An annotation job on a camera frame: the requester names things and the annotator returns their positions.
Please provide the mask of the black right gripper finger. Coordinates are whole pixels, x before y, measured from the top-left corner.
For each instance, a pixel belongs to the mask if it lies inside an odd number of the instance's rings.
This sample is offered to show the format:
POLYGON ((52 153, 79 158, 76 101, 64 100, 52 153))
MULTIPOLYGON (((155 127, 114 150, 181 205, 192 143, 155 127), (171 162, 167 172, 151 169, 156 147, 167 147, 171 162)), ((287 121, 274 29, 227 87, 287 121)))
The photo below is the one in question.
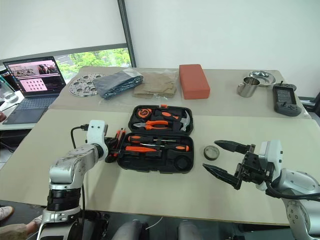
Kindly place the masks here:
POLYGON ((226 170, 215 165, 203 163, 202 166, 214 177, 231 185, 234 189, 239 190, 241 188, 242 180, 239 177, 231 175, 226 170))
POLYGON ((215 140, 214 143, 224 150, 240 154, 246 154, 250 149, 250 145, 244 145, 230 140, 215 140))

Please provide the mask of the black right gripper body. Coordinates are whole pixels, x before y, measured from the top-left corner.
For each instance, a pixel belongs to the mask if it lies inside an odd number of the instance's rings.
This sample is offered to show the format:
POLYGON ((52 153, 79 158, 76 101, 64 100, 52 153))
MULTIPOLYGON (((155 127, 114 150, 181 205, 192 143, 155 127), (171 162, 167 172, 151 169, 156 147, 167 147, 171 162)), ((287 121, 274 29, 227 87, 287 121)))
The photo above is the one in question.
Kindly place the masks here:
POLYGON ((234 176, 240 181, 262 184, 271 182, 273 178, 273 164, 254 153, 255 145, 248 145, 241 163, 237 165, 234 176))

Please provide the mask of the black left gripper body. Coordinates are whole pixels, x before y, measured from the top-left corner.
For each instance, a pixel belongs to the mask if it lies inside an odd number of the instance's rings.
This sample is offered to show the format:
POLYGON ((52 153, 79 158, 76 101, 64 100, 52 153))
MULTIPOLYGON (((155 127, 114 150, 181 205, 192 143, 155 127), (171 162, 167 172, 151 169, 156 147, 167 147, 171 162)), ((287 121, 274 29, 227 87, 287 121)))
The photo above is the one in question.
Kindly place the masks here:
POLYGON ((107 157, 105 158, 106 163, 112 163, 118 157, 118 154, 110 154, 111 149, 118 149, 118 143, 111 143, 112 138, 113 137, 105 137, 104 138, 104 143, 106 144, 107 149, 108 149, 108 154, 107 154, 107 157))

